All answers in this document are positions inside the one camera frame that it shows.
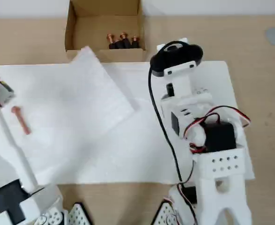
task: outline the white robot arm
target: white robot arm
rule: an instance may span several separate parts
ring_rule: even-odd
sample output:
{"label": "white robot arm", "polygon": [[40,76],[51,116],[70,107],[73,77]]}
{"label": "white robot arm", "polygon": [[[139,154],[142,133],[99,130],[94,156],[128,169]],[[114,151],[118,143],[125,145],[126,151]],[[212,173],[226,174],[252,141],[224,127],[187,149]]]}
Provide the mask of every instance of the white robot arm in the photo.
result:
{"label": "white robot arm", "polygon": [[[160,125],[173,150],[180,183],[170,189],[153,224],[165,221],[169,224],[174,219],[183,225],[223,225],[226,224],[223,211],[228,209],[235,224],[251,225],[245,194],[245,149],[239,141],[244,136],[243,127],[250,124],[250,119],[234,107],[215,105],[208,92],[192,93],[190,76],[203,56],[199,46],[189,45],[184,38],[159,45],[157,49],[157,55],[150,62],[149,90]],[[163,119],[153,98],[152,74],[166,81],[167,94],[161,100]],[[235,113],[246,124],[242,125]],[[193,155],[193,169],[185,182],[182,182],[164,125],[179,139],[186,140],[186,148]],[[196,210],[183,193],[193,172]],[[172,213],[167,215],[168,207]]]}
{"label": "white robot arm", "polygon": [[14,167],[19,177],[0,187],[0,225],[26,225],[49,209],[62,212],[63,199],[57,186],[38,186],[23,151],[12,137],[1,112],[1,107],[12,96],[13,91],[0,81],[0,156]]}

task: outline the screw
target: screw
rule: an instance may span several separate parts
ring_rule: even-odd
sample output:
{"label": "screw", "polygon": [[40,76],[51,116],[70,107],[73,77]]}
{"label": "screw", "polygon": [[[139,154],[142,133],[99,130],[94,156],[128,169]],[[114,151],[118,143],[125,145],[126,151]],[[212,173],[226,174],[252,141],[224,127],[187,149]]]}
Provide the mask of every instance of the screw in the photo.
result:
{"label": "screw", "polygon": [[14,106],[11,108],[11,112],[13,114],[16,115],[17,119],[19,120],[22,128],[23,128],[23,131],[26,135],[29,135],[31,133],[30,129],[28,128],[23,116],[22,116],[22,113],[21,113],[21,108],[18,107],[18,106]]}
{"label": "screw", "polygon": [[132,38],[132,48],[140,48],[139,38],[137,36],[133,36]]}
{"label": "screw", "polygon": [[127,33],[123,32],[123,33],[121,33],[121,35],[119,37],[123,40],[125,48],[131,48],[131,43],[128,40]]}
{"label": "screw", "polygon": [[109,41],[109,49],[115,49],[115,43],[114,43],[114,35],[113,34],[107,34],[107,40]]}

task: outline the open cardboard box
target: open cardboard box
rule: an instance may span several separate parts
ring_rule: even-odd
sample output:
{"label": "open cardboard box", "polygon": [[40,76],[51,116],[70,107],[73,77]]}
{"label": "open cardboard box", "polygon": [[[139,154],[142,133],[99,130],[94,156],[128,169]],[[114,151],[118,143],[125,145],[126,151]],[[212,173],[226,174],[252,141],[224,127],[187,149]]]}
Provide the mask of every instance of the open cardboard box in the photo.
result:
{"label": "open cardboard box", "polygon": [[[106,39],[122,32],[140,38],[140,49],[109,49]],[[140,0],[70,0],[65,36],[68,58],[89,46],[102,62],[144,61],[143,14]]]}

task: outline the table surface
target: table surface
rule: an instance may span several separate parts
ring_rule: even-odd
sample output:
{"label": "table surface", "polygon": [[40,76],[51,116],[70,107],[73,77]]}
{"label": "table surface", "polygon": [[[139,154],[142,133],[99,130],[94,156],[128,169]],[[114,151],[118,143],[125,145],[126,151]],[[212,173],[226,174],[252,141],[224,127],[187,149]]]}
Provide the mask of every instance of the table surface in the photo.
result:
{"label": "table surface", "polygon": [[[64,25],[65,19],[0,20],[0,63],[12,57],[15,64],[66,62],[61,48],[53,53],[64,46]],[[203,48],[204,60],[227,62],[238,106],[253,121],[246,135],[256,180],[246,188],[257,225],[275,224],[275,46],[265,38],[273,26],[275,16],[179,16],[146,18],[144,27],[148,59],[157,44],[188,37]],[[84,202],[97,225],[149,225],[169,190],[162,184],[59,187],[65,207]]]}

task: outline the white foam sheet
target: white foam sheet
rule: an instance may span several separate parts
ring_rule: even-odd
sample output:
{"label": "white foam sheet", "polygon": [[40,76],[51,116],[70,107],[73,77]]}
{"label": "white foam sheet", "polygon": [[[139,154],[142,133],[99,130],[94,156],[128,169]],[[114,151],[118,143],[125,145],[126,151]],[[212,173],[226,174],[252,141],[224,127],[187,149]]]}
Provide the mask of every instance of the white foam sheet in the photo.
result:
{"label": "white foam sheet", "polygon": [[[0,66],[0,76],[16,95],[2,112],[36,174],[63,168],[81,151],[87,163],[94,155],[87,146],[134,112],[89,48],[70,65]],[[11,113],[14,105],[22,108],[30,135]],[[2,163],[0,173],[7,174],[0,174],[0,184],[11,175]]]}
{"label": "white foam sheet", "polygon": [[[178,182],[170,147],[149,98],[149,63],[111,63],[103,66],[128,98],[135,109],[134,113],[97,142],[84,148],[72,148],[69,145],[64,152],[55,147],[53,151],[66,156],[67,161],[37,171],[39,183]],[[153,77],[152,80],[154,96],[159,104],[165,94],[165,83],[163,78]],[[191,77],[191,83],[194,93],[208,89],[217,105],[237,106],[225,62],[202,62]],[[183,179],[186,179],[192,165],[191,153],[185,141],[179,140],[172,130],[168,130],[168,133],[178,156]],[[254,178],[249,155],[246,157],[245,177]]]}

